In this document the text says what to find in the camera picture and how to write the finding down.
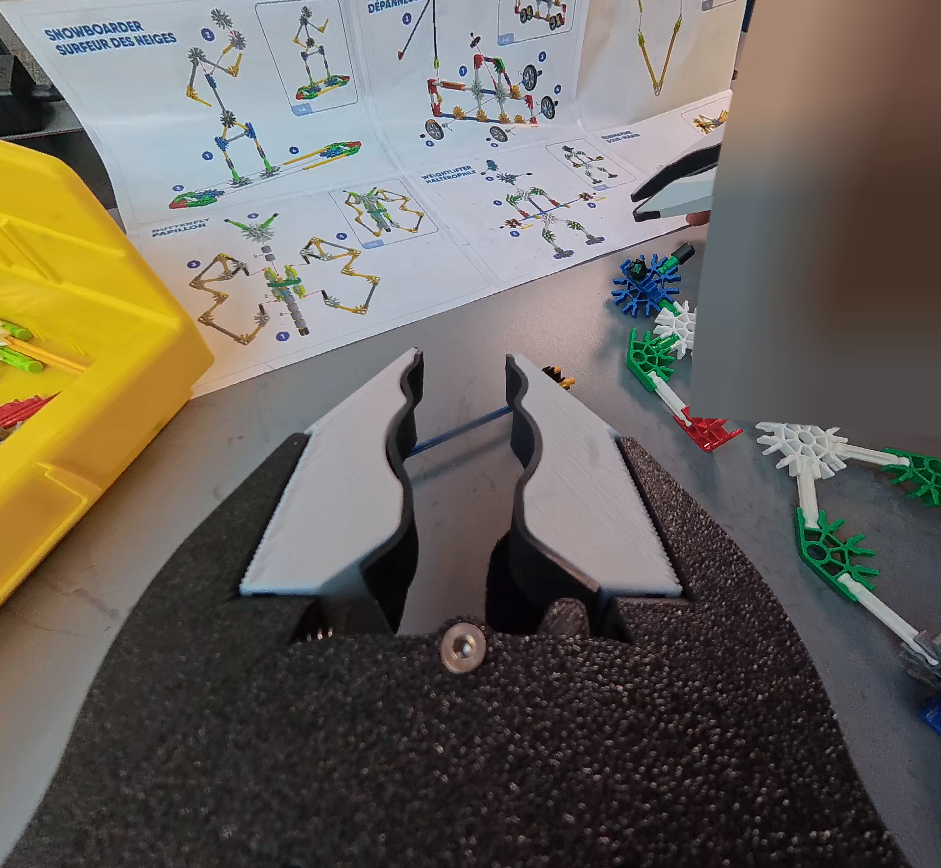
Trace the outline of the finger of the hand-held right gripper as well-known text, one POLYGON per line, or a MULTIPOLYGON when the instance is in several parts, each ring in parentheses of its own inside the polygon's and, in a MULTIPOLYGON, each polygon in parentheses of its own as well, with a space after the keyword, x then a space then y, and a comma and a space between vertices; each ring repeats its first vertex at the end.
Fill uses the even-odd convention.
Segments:
POLYGON ((634 209, 634 220, 710 212, 715 174, 716 170, 705 170, 672 180, 634 209))
POLYGON ((640 204, 672 180, 705 170, 715 170, 718 165, 722 142, 723 137, 721 136, 702 137, 691 149, 680 154, 646 179, 632 193, 632 201, 640 204))

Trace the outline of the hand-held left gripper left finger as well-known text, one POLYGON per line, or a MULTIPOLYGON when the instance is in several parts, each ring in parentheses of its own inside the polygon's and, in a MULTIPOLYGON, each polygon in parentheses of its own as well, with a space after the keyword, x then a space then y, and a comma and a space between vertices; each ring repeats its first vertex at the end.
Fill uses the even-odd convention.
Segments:
POLYGON ((242 595, 311 595, 315 630, 398 631, 418 562, 404 461, 422 377, 409 349, 305 430, 242 595))

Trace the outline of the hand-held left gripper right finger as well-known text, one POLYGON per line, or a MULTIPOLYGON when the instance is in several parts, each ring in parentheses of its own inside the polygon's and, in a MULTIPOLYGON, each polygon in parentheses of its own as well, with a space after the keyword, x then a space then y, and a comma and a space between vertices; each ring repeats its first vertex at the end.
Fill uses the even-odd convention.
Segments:
POLYGON ((487 623, 626 636, 619 599, 674 603, 683 592, 658 519, 607 422, 526 357, 509 355, 505 368, 523 474, 489 561, 487 623))

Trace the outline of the thin blue toy rod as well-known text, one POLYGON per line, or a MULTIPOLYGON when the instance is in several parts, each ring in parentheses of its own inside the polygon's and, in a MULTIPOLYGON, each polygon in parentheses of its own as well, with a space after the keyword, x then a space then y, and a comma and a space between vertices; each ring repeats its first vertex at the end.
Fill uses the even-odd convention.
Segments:
POLYGON ((430 449, 436 448, 450 440, 463 436, 467 433, 470 433, 482 426, 487 425, 488 423, 494 422, 506 415, 512 413, 512 408, 509 405, 504 405, 495 411, 491 411, 488 414, 480 415, 473 420, 470 420, 466 423, 453 427, 443 433, 437 434, 429 439, 423 440, 415 444, 411 451, 408 453, 408 458, 412 458, 420 453, 428 451, 430 449))

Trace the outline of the multicoloured construction toy model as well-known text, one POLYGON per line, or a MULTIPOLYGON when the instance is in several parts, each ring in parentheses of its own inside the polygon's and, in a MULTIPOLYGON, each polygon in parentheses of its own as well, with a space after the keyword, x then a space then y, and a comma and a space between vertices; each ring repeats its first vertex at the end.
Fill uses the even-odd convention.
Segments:
MULTIPOLYGON (((632 319, 643 315, 655 321, 654 328, 643 334, 635 328, 630 330, 625 357, 629 372, 663 402, 677 426, 701 451, 712 452, 743 434, 743 429, 728 429, 725 419, 694 415, 688 402, 669 383, 676 362, 693 354, 695 310, 688 302, 679 303, 676 296, 679 269, 694 254, 693 245, 686 242, 665 257, 654 254, 629 258, 619 266, 612 297, 632 319)), ((863 535, 842 533, 844 521, 831 520, 817 504, 817 483, 834 477, 847 462, 855 461, 879 467, 892 475, 894 485, 910 489, 909 498, 938 508, 939 458, 854 446, 838 428, 777 422, 759 422, 756 427, 763 453, 778 454, 776 467, 786 470, 796 483, 795 535, 800 559, 827 587, 844 600, 860 605, 899 639, 900 659, 906 671, 933 696, 921 717, 939 733, 939 637, 917 630, 876 595, 873 580, 879 572, 863 563, 863 559, 875 556, 874 551, 863 545, 863 535)))

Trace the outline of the yellow plastic bin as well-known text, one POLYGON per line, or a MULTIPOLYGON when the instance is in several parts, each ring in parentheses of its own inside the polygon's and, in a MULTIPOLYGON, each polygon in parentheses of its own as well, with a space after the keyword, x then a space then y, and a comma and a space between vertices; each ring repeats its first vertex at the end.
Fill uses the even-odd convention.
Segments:
POLYGON ((192 395, 194 321, 77 174, 2 142, 1 318, 93 358, 1 448, 1 599, 192 395))

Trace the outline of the white instruction sheet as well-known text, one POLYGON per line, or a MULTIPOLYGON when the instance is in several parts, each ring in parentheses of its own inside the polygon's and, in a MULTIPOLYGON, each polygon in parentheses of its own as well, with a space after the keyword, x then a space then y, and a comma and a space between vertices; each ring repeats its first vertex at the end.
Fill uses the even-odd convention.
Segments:
POLYGON ((746 0, 2 0, 196 319, 198 388, 657 232, 746 0))

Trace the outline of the pile of loose toy parts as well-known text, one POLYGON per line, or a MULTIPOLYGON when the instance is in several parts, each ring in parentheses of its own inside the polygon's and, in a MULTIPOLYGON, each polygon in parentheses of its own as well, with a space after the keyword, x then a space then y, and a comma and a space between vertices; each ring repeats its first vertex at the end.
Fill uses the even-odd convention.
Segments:
POLYGON ((1 320, 1 442, 22 429, 87 371, 93 358, 28 327, 1 320))

